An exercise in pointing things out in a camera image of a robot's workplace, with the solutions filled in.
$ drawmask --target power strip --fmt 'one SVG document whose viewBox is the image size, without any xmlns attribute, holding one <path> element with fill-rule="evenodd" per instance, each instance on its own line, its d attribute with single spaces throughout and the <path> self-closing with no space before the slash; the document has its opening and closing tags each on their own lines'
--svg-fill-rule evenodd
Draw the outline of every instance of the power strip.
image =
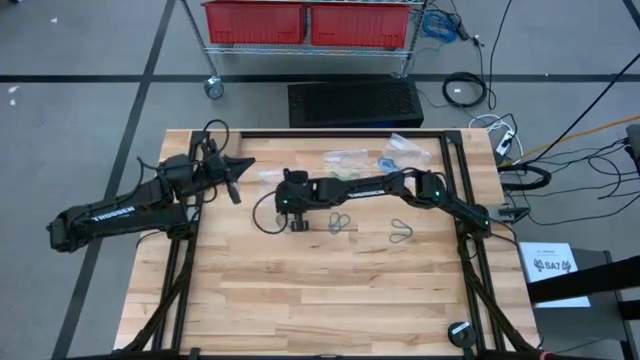
<svg viewBox="0 0 640 360">
<path fill-rule="evenodd" d="M 507 153 L 507 150 L 509 150 L 509 144 L 511 144 L 514 136 L 516 136 L 515 131 L 507 130 L 502 137 L 502 140 L 500 140 L 500 144 L 496 147 L 496 153 L 504 156 Z"/>
</svg>

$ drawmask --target caster wheel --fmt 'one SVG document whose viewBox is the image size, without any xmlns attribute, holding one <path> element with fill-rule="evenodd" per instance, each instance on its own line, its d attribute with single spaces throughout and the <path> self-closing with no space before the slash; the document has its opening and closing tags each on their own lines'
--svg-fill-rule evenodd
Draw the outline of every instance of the caster wheel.
<svg viewBox="0 0 640 360">
<path fill-rule="evenodd" d="M 214 76 L 204 83 L 204 92 L 211 100 L 216 100 L 224 94 L 224 86 L 219 77 Z"/>
</svg>

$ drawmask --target blue cable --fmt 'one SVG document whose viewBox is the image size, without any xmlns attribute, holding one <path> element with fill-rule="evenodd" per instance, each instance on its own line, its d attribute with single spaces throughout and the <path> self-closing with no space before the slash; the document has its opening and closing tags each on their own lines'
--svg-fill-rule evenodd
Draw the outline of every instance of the blue cable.
<svg viewBox="0 0 640 360">
<path fill-rule="evenodd" d="M 458 26 L 451 16 L 439 11 L 427 11 L 422 20 L 420 35 L 452 43 L 458 36 Z"/>
</svg>

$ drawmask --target metal shelving cart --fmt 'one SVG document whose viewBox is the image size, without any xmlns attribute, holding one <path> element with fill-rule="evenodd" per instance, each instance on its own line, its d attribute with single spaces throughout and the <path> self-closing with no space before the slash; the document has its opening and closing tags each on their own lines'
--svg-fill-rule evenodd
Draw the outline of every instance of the metal shelving cart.
<svg viewBox="0 0 640 360">
<path fill-rule="evenodd" d="M 275 2 L 289 2 L 291 0 L 267 0 Z M 222 80 L 218 74 L 215 63 L 211 58 L 211 55 L 223 55 L 223 54 L 251 54 L 251 55 L 324 55 L 324 56 L 377 56 L 377 57 L 392 57 L 400 59 L 400 71 L 392 73 L 394 77 L 406 77 L 409 64 L 414 56 L 414 49 L 416 41 L 419 37 L 420 24 L 424 17 L 427 3 L 429 0 L 301 0 L 296 2 L 304 3 L 340 3 L 340 4 L 402 4 L 419 6 L 420 10 L 417 16 L 416 26 L 412 31 L 412 35 L 409 38 L 409 45 L 402 49 L 384 49 L 379 47 L 342 47 L 342 46 L 314 46 L 309 43 L 309 36 L 305 39 L 303 44 L 297 45 L 283 45 L 283 44 L 211 44 L 207 46 L 202 38 L 202 34 L 198 29 L 191 8 L 187 3 L 187 0 L 180 0 L 184 8 L 185 13 L 193 33 L 196 36 L 196 40 L 202 53 L 207 59 L 209 69 L 211 70 L 211 77 L 205 82 L 205 93 L 210 99 L 218 99 L 224 94 L 224 86 Z"/>
</svg>

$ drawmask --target black metal frame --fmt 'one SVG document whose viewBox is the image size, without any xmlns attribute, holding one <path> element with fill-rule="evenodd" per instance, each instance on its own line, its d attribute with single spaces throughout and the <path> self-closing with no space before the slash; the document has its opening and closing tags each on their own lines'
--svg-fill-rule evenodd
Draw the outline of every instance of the black metal frame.
<svg viewBox="0 0 640 360">
<path fill-rule="evenodd" d="M 449 151 L 449 145 L 453 145 L 453 148 L 456 152 L 456 157 L 458 160 L 458 165 L 460 168 L 460 175 L 462 180 L 462 186 L 465 192 L 466 202 L 469 204 L 475 204 L 475 199 L 473 196 L 473 189 L 471 186 L 471 178 L 469 174 L 469 169 L 467 167 L 467 159 L 465 156 L 464 146 L 462 142 L 462 135 L 458 130 L 445 130 L 445 131 L 396 131 L 395 133 L 404 136 L 406 138 L 430 138 L 437 139 L 440 142 L 440 149 L 442 152 L 442 161 L 445 168 L 445 176 L 447 180 L 447 188 L 451 189 L 451 191 L 457 195 L 455 176 L 453 172 L 453 164 L 451 161 L 451 153 Z M 389 131 L 370 131 L 370 130 L 358 130 L 358 131 L 349 131 L 349 130 L 327 130 L 327 131 L 310 131 L 310 130 L 288 130 L 288 131 L 242 131 L 240 132 L 240 136 L 243 139 L 255 139 L 255 138 L 388 138 L 390 137 L 392 132 Z M 194 131 L 190 140 L 189 147 L 189 158 L 191 160 L 195 160 L 197 145 L 202 141 L 204 134 L 200 131 Z M 199 195 L 196 198 L 196 205 L 202 206 L 203 195 Z M 190 288 L 190 280 L 193 272 L 193 262 L 195 259 L 196 245 L 197 245 L 197 234 L 200 225 L 200 216 L 197 219 L 194 219 L 194 226 L 196 229 L 196 235 L 193 239 L 189 239 L 187 243 L 187 251 L 185 254 L 185 270 L 188 276 L 187 282 L 182 288 L 180 295 L 178 297 L 178 307 L 176 312 L 176 321 L 173 329 L 173 336 L 171 339 L 171 347 L 169 352 L 164 352 L 161 350 L 162 343 L 164 340 L 164 331 L 166 328 L 166 315 L 162 319 L 160 325 L 156 329 L 153 340 L 151 350 L 153 352 L 158 352 L 157 354 L 167 355 L 167 354 L 178 354 L 180 351 L 180 345 L 182 341 L 182 331 L 184 328 L 184 321 L 186 317 L 187 304 L 188 304 L 188 296 L 189 296 L 189 288 Z M 456 235 L 459 241 L 466 242 L 466 234 L 461 233 L 458 226 L 456 226 Z M 482 278 L 483 284 L 487 291 L 489 292 L 492 299 L 495 300 L 493 286 L 491 282 L 491 273 L 489 271 L 489 265 L 487 261 L 486 251 L 484 248 L 484 243 L 482 239 L 475 239 L 475 246 L 477 250 L 477 258 L 480 268 L 480 276 Z M 164 283 L 162 286 L 162 299 L 169 294 L 170 289 L 174 283 L 175 269 L 178 261 L 178 253 L 180 249 L 180 241 L 172 241 L 171 247 L 169 249 L 169 256 L 167 260 L 167 267 L 165 270 Z M 473 289 L 465 282 L 466 292 L 467 292 L 467 300 L 469 306 L 469 314 L 470 319 L 469 322 L 473 325 L 476 331 L 476 349 L 478 352 L 482 352 L 487 350 L 486 344 L 483 335 L 482 321 L 480 318 L 478 300 Z M 497 323 L 494 319 L 491 319 L 491 327 L 493 331 L 494 341 L 496 344 L 497 351 L 505 351 L 504 340 L 502 336 L 502 332 L 498 328 Z M 308 355 L 308 356 L 231 356 L 234 359 L 238 360 L 251 360 L 251 359 L 260 359 L 260 360 L 276 360 L 276 359 L 286 359 L 286 360 L 332 360 L 332 359 L 358 359 L 358 360 L 366 360 L 366 359 L 383 359 L 383 360 L 425 360 L 425 359 L 459 359 L 460 356 L 318 356 L 318 355 Z M 230 356 L 226 355 L 198 355 L 192 354 L 186 358 L 193 359 L 222 359 L 222 358 L 230 358 Z"/>
</svg>

